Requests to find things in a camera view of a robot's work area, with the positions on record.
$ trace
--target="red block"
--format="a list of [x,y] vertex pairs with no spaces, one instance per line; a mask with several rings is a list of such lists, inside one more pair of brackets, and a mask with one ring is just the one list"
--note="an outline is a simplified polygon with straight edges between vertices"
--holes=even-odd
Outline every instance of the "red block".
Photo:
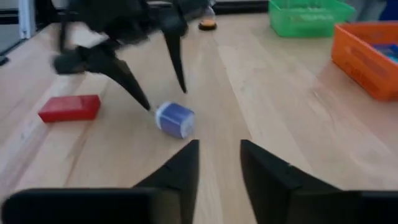
[[39,111],[39,116],[46,123],[93,120],[100,106],[101,101],[97,95],[53,97]]

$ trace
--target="black robotic arm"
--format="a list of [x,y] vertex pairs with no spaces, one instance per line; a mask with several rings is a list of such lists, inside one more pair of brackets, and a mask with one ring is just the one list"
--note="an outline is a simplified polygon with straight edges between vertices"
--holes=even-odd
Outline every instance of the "black robotic arm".
[[[181,63],[180,38],[188,29],[187,21],[202,15],[208,0],[173,0],[164,7],[151,7],[145,0],[71,0],[62,19],[53,66],[59,75],[102,73],[130,93],[146,110],[150,104],[127,63],[117,58],[115,50],[140,44],[153,31],[161,30],[169,50],[178,82],[187,92]],[[77,12],[88,28],[105,33],[109,39],[94,46],[68,50],[65,40],[71,12]]]

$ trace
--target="wooden table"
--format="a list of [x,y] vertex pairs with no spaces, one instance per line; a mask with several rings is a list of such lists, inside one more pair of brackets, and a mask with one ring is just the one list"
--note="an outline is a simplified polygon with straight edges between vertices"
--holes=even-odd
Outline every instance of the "wooden table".
[[[330,61],[331,39],[280,39],[267,15],[193,23],[183,40],[188,94],[160,34],[120,53],[153,105],[176,101],[197,114],[184,141],[103,75],[59,77],[50,28],[0,68],[0,196],[29,187],[130,187],[191,139],[200,139],[195,223],[255,223],[239,161],[240,139],[342,189],[398,189],[398,105],[372,100]],[[75,32],[90,44],[93,35]],[[51,96],[98,94],[93,122],[46,125]]]

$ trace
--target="green plastic bin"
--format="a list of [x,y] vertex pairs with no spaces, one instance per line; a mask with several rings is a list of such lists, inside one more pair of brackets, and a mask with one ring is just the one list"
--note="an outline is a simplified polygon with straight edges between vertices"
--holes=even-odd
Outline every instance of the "green plastic bin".
[[281,37],[330,37],[355,9],[339,0],[270,0],[271,27]]

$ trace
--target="orange basket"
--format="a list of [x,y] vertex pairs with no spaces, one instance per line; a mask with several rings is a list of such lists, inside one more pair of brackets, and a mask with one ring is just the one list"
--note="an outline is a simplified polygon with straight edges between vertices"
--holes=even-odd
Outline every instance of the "orange basket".
[[331,57],[373,98],[398,100],[398,63],[373,45],[398,44],[398,22],[338,24]]

